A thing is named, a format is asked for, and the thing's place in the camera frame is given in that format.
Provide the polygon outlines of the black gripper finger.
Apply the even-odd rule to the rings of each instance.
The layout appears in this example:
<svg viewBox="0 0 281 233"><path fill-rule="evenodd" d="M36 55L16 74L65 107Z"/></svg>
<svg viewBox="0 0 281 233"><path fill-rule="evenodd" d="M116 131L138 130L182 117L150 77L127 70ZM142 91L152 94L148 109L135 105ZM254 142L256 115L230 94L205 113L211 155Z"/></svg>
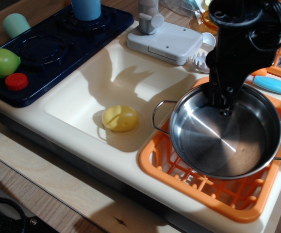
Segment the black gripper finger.
<svg viewBox="0 0 281 233"><path fill-rule="evenodd" d="M218 82L207 83L207 98L210 106L223 108L224 99L222 98Z"/></svg>
<svg viewBox="0 0 281 233"><path fill-rule="evenodd" d="M235 104L236 104L236 98L231 98L231 99L220 98L219 113L222 116L231 116Z"/></svg>

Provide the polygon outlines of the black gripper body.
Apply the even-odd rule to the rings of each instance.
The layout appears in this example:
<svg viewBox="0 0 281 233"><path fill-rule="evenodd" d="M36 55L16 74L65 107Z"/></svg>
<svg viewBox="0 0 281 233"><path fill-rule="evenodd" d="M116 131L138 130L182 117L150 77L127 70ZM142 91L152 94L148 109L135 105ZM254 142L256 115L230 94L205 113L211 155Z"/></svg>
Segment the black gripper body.
<svg viewBox="0 0 281 233"><path fill-rule="evenodd" d="M209 82L218 82L223 98L236 98L252 72L274 63L281 48L281 2L213 0L208 12L218 27L206 57Z"/></svg>

